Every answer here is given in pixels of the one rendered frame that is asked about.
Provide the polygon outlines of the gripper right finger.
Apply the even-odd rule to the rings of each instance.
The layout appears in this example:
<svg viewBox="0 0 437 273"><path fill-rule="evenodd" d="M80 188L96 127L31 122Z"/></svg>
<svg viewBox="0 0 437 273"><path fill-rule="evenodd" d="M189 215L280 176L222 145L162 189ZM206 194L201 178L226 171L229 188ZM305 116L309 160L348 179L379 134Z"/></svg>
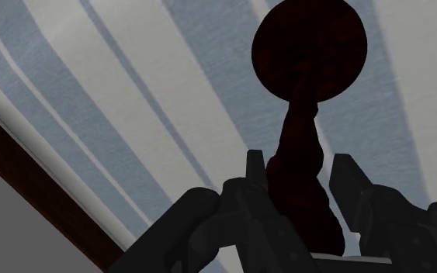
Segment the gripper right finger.
<svg viewBox="0 0 437 273"><path fill-rule="evenodd" d="M391 273L437 273L437 202L427 209L373 184L349 154L334 156L329 188L363 256L391 260Z"/></svg>

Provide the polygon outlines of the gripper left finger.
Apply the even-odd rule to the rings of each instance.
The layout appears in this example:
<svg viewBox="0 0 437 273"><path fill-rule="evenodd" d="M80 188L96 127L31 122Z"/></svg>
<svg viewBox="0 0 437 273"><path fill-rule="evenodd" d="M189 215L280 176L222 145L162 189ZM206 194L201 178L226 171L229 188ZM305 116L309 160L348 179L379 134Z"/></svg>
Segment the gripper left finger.
<svg viewBox="0 0 437 273"><path fill-rule="evenodd" d="M109 268L108 273L200 273L235 246L244 273L318 273L291 222L267 193L263 154L247 152L246 175L223 190L186 191Z"/></svg>

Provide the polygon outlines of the bed with blue-white striped cover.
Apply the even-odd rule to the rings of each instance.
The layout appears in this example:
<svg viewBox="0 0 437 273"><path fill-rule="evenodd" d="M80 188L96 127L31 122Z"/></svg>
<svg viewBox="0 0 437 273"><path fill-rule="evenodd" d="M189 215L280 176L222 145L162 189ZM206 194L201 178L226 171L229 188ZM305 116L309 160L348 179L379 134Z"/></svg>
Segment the bed with blue-white striped cover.
<svg viewBox="0 0 437 273"><path fill-rule="evenodd" d="M346 0L368 39L358 79L322 102L324 149L416 206L437 201L437 0ZM181 194L271 157L287 104L251 43L280 0L0 0L0 121L129 247Z"/></svg>

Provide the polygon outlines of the dark red round-headed utensil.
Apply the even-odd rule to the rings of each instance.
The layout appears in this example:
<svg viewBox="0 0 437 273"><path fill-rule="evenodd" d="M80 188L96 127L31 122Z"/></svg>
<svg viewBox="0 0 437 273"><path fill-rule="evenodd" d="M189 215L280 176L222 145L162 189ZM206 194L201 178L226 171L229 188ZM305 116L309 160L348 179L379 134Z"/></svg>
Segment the dark red round-headed utensil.
<svg viewBox="0 0 437 273"><path fill-rule="evenodd" d="M269 197L314 253L345 252L341 225L317 178L324 163L318 104L357 79L366 53L366 31L345 0L283 0L253 39L258 79L289 103L277 150L266 165Z"/></svg>

